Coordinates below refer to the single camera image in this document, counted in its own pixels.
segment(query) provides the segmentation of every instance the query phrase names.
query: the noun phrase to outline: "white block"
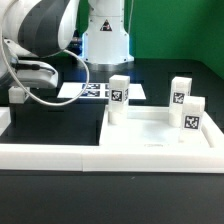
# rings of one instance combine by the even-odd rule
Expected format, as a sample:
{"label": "white block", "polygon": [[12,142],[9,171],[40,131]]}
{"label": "white block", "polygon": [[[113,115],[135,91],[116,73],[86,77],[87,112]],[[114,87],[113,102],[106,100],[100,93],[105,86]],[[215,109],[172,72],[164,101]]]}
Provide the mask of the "white block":
{"label": "white block", "polygon": [[23,104],[28,99],[28,94],[20,87],[13,86],[9,89],[9,102]]}
{"label": "white block", "polygon": [[182,111],[182,130],[201,131],[204,110],[204,97],[185,96]]}
{"label": "white block", "polygon": [[191,78],[175,77],[172,80],[169,106],[169,124],[180,127],[183,101],[191,92]]}
{"label": "white block", "polygon": [[179,136],[180,143],[209,146],[201,131],[204,109],[204,97],[185,96]]}
{"label": "white block", "polygon": [[110,96],[108,121],[111,124],[122,124],[127,119],[129,85],[129,76],[114,75],[109,80]]}
{"label": "white block", "polygon": [[9,107],[0,107],[0,136],[11,123]]}

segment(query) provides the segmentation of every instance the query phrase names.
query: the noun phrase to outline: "black tabletop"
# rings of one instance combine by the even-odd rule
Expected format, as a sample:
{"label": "black tabletop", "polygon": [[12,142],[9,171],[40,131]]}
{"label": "black tabletop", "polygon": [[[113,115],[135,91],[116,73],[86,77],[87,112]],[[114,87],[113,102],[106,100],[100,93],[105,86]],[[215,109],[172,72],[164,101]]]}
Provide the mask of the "black tabletop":
{"label": "black tabletop", "polygon": [[[54,64],[61,81],[85,80],[72,59]],[[107,83],[112,72],[91,72],[91,82]],[[224,80],[192,60],[136,60],[116,74],[141,83],[147,100],[131,105],[168,106],[171,80],[192,77],[192,95],[206,98],[206,111],[223,130]],[[59,89],[32,90],[56,99]],[[1,106],[8,105],[1,90]],[[12,123],[1,143],[98,145],[106,100],[80,99],[50,108],[28,100],[10,105]],[[191,173],[79,173],[0,171],[0,223],[5,224],[222,224],[224,175]]]}
{"label": "black tabletop", "polygon": [[[57,99],[63,82],[84,82],[85,70],[68,57],[46,59],[59,72],[58,88],[32,90],[42,99]],[[127,75],[131,83],[143,86],[146,100],[130,100],[130,105],[169,106],[171,81],[175,76],[191,77],[193,96],[206,98],[206,111],[224,129],[224,80],[203,63],[193,60],[137,59],[130,68],[116,72],[91,71],[93,83],[108,83],[114,74]],[[1,90],[0,105],[8,105]],[[53,108],[29,99],[24,105],[11,104],[12,123],[0,137],[1,143],[98,145],[107,100],[79,99],[68,106]]]}

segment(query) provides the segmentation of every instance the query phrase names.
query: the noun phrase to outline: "green backdrop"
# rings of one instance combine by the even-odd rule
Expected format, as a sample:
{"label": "green backdrop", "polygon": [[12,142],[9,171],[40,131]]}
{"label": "green backdrop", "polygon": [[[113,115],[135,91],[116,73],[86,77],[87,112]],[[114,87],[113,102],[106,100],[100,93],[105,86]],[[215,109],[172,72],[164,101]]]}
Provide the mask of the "green backdrop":
{"label": "green backdrop", "polygon": [[[125,6],[127,30],[131,0]],[[88,0],[79,7],[83,33]],[[130,42],[136,58],[195,59],[224,78],[224,0],[135,0]]]}

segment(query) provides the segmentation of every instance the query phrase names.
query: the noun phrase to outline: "black and white tag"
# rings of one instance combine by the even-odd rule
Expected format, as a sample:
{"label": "black and white tag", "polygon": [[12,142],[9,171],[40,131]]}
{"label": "black and white tag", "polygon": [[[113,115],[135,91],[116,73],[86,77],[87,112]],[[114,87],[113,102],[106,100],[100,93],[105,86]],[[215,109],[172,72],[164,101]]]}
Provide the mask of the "black and white tag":
{"label": "black and white tag", "polygon": [[173,103],[183,104],[184,103],[185,93],[174,92],[173,94]]}
{"label": "black and white tag", "polygon": [[86,90],[83,94],[82,97],[99,97],[100,96],[100,91],[90,91]]}
{"label": "black and white tag", "polygon": [[199,130],[201,117],[197,116],[185,116],[184,129],[188,130]]}
{"label": "black and white tag", "polygon": [[97,83],[93,83],[93,84],[89,84],[87,89],[100,89],[101,84],[97,84]]}

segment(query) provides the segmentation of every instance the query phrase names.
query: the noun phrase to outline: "white plastic tray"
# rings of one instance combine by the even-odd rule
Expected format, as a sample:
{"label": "white plastic tray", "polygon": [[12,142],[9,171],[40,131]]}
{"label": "white plastic tray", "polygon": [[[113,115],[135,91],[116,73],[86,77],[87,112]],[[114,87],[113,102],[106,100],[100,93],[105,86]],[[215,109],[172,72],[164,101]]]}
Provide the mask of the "white plastic tray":
{"label": "white plastic tray", "polygon": [[[116,130],[108,129],[106,107],[100,146],[1,144],[0,169],[224,173],[224,135],[207,114],[203,119],[202,132],[209,146],[199,147],[176,144],[178,130],[171,130],[166,123],[168,108],[129,109],[131,122],[138,123],[135,120],[141,117],[140,124],[144,127],[141,129],[138,124],[141,132],[137,132],[137,138],[128,138],[129,142],[125,138],[122,138],[122,142],[107,142],[107,131],[112,133]],[[144,131],[152,124],[153,130],[156,130],[158,125],[157,128],[160,127],[160,131],[165,130],[165,133],[159,134],[160,131],[157,130],[157,134],[152,138],[151,134],[154,132]]]}
{"label": "white plastic tray", "polygon": [[182,147],[194,144],[193,146],[203,148],[213,147],[209,144],[209,136],[207,140],[203,132],[199,133],[200,135],[197,132],[197,138],[200,140],[198,143],[192,143],[192,140],[185,144],[179,143],[180,128],[169,125],[168,110],[168,107],[129,106],[127,120],[123,124],[112,125],[108,123],[108,106],[106,106],[100,145]]}

